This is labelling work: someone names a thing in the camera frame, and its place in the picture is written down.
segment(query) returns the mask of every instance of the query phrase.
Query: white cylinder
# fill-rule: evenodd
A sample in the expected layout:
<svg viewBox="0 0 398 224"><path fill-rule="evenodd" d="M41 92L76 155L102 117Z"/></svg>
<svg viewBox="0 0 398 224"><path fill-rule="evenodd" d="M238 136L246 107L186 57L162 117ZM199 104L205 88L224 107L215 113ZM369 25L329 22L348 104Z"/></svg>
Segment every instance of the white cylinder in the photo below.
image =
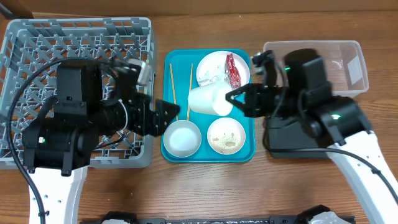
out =
<svg viewBox="0 0 398 224"><path fill-rule="evenodd" d="M233 105L225 100L225 94L230 91L231 86L225 82L200 86L189 92L188 105L197 113L227 116L233 108Z"/></svg>

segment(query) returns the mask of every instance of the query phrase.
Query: white bowl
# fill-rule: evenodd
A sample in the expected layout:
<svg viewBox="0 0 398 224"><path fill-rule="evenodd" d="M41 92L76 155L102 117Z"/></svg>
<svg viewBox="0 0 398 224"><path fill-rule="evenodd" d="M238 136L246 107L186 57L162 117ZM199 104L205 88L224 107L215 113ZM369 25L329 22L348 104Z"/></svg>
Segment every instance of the white bowl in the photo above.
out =
<svg viewBox="0 0 398 224"><path fill-rule="evenodd" d="M201 133L191 121L176 121L166 129L163 135L163 144L167 152L175 157L193 155L201 144Z"/></svg>
<svg viewBox="0 0 398 224"><path fill-rule="evenodd" d="M207 131L207 141L211 148L222 154L237 153L244 145L246 133L241 123L233 118L215 120Z"/></svg>
<svg viewBox="0 0 398 224"><path fill-rule="evenodd" d="M199 63L197 68L197 82L199 84L199 77L203 77L205 73L209 70L214 70L217 66L224 66L226 61L226 56L232 52L220 50L217 52L210 53L206 55ZM239 71L241 77L241 85L244 86L249 83L250 71L247 63L239 55L232 53L235 61L235 67Z"/></svg>

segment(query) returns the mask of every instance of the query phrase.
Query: clear plastic container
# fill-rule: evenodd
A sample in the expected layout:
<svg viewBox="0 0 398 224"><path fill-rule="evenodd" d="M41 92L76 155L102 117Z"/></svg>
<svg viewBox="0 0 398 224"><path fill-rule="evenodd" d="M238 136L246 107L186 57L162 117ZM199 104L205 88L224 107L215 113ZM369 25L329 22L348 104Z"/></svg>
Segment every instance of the clear plastic container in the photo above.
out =
<svg viewBox="0 0 398 224"><path fill-rule="evenodd" d="M328 80L333 93L354 98L369 89L368 71L361 46L354 40L303 40L266 42L265 50L273 50L279 63L289 52L298 49L315 49L324 58Z"/></svg>

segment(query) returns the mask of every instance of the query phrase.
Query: white label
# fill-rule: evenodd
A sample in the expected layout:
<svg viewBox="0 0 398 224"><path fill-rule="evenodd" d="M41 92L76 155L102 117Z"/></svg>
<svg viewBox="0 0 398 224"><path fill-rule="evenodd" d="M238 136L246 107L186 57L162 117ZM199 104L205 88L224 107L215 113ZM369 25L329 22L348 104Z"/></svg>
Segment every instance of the white label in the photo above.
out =
<svg viewBox="0 0 398 224"><path fill-rule="evenodd" d="M348 63L348 71L351 85L354 85L363 77L358 55Z"/></svg>

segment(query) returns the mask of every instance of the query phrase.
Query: plastic bin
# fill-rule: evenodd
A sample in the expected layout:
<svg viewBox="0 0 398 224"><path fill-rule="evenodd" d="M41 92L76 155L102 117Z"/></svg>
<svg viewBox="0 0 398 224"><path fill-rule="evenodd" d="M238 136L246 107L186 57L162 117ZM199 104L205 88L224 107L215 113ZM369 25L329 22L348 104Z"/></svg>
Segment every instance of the plastic bin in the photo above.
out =
<svg viewBox="0 0 398 224"><path fill-rule="evenodd" d="M44 63L64 57L116 57L146 60L156 71L157 41L151 22L145 17L95 18L95 19L21 19L8 24L2 50L0 68L2 85L0 114L7 115L15 89ZM42 73L24 92L16 107L12 130L14 144L22 160L21 131L37 116L43 101L56 93L54 65ZM111 77L103 75L103 96L108 97L114 88ZM139 91L153 97L154 73L147 86ZM8 149L5 122L0 126L0 169L16 169ZM106 149L91 153L90 166L95 168L141 168L152 161L153 137L138 136L125 131L125 139ZM119 139L122 133L101 138L101 143Z"/></svg>
<svg viewBox="0 0 398 224"><path fill-rule="evenodd" d="M298 49L315 49L324 58L328 80L333 93L354 98L369 89L368 71L361 46L353 40L305 40L266 42L265 50L273 50L279 63L289 52Z"/></svg>

